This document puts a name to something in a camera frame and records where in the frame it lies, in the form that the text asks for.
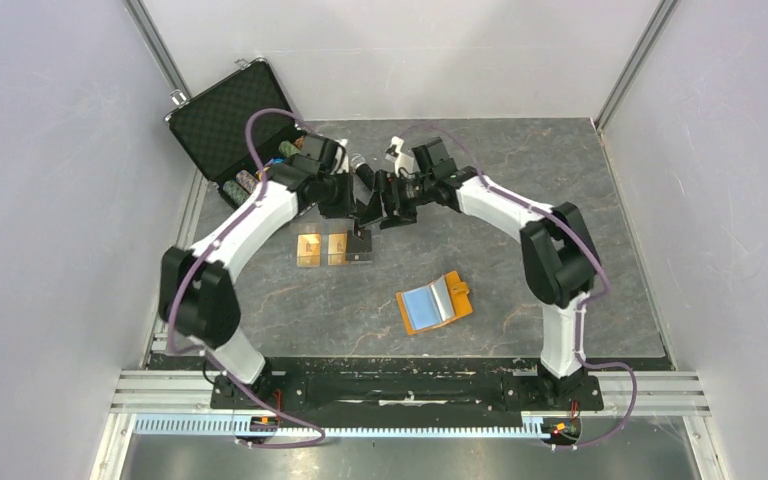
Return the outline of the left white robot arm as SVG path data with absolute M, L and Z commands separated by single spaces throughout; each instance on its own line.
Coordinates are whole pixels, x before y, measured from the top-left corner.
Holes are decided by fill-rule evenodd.
M 317 206 L 337 218 L 356 214 L 346 146 L 344 139 L 307 135 L 298 153 L 263 171 L 251 196 L 219 227 L 162 256 L 160 318 L 234 376 L 236 394 L 250 407 L 272 399 L 274 381 L 243 331 L 234 283 L 264 243 L 303 211 Z

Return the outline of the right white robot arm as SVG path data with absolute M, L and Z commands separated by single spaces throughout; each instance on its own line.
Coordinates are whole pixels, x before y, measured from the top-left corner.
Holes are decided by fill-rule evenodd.
M 460 168 L 435 137 L 406 153 L 394 137 L 386 152 L 394 171 L 373 170 L 362 160 L 351 168 L 372 196 L 363 221 L 382 229 L 411 225 L 419 207 L 437 203 L 485 221 L 518 241 L 526 284 L 543 312 L 540 400 L 562 408 L 578 393 L 576 379 L 588 364 L 583 348 L 587 305 L 597 282 L 609 285 L 578 207 L 537 202 L 491 181 L 478 164 Z

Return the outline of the black card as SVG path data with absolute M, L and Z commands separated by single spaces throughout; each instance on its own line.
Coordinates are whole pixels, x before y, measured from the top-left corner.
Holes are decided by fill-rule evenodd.
M 348 241 L 347 241 L 347 260 L 349 261 L 349 264 L 355 264 L 355 263 L 368 263 L 371 262 L 373 259 L 373 248 L 372 248 L 372 232 L 371 232 L 371 242 L 370 243 L 358 243 L 353 242 L 350 239 L 350 231 L 348 233 Z

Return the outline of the orange leather card holder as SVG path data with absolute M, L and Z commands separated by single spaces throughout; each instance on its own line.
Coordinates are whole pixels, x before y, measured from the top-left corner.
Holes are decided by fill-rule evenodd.
M 453 323 L 473 313 L 470 288 L 457 271 L 433 282 L 396 295 L 408 335 L 416 335 Z

